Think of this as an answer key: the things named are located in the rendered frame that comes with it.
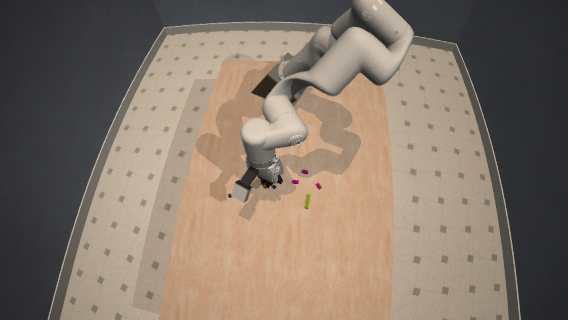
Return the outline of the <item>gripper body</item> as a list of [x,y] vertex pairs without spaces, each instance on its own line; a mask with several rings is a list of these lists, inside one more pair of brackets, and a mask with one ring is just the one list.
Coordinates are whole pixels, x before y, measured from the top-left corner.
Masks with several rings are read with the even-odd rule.
[[[272,163],[272,165],[266,167],[266,168],[256,168],[257,170],[259,170],[260,172],[258,173],[257,176],[273,183],[276,184],[278,182],[278,175],[281,174],[283,175],[284,170],[283,170],[283,166],[282,166],[282,162],[280,160],[280,158],[276,155],[276,158],[279,159],[279,163]],[[247,159],[246,156],[246,165],[247,168],[249,168],[249,166],[251,165]],[[251,165],[252,166],[252,165]],[[252,166],[253,167],[253,166]],[[253,167],[255,168],[255,167]],[[262,169],[262,170],[260,170]]]

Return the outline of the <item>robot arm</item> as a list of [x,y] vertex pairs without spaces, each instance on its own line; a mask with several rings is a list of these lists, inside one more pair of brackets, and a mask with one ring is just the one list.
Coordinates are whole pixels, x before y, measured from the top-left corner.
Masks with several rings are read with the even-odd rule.
[[[266,120],[251,118],[241,128],[249,163],[255,168],[278,164],[275,149],[299,145],[307,138],[307,127],[290,102],[299,90],[312,86],[337,96],[359,73],[383,85],[399,69],[413,38],[411,26],[386,1],[353,0],[352,8],[331,27],[320,27],[293,59],[280,64],[281,81],[262,105]],[[231,195],[243,203],[260,172],[251,165],[235,182]]]

